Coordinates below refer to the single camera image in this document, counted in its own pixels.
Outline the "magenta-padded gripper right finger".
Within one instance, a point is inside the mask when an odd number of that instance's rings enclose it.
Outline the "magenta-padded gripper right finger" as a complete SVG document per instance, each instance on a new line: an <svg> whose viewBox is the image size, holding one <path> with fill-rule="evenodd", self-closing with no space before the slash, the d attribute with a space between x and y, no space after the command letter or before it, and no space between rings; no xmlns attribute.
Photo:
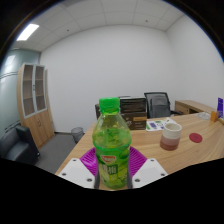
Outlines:
<svg viewBox="0 0 224 224"><path fill-rule="evenodd" d="M134 147L130 148L127 187L140 188L167 176L167 172L155 158L147 159Z"/></svg>

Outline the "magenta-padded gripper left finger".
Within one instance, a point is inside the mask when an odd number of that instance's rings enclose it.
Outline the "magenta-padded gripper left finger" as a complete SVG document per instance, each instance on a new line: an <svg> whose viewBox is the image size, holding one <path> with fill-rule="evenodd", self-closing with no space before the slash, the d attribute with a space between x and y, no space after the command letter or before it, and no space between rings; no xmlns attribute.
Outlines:
<svg viewBox="0 0 224 224"><path fill-rule="evenodd" d="M59 177L84 188L98 189L100 175L95 149L88 150L80 158L72 158Z"/></svg>

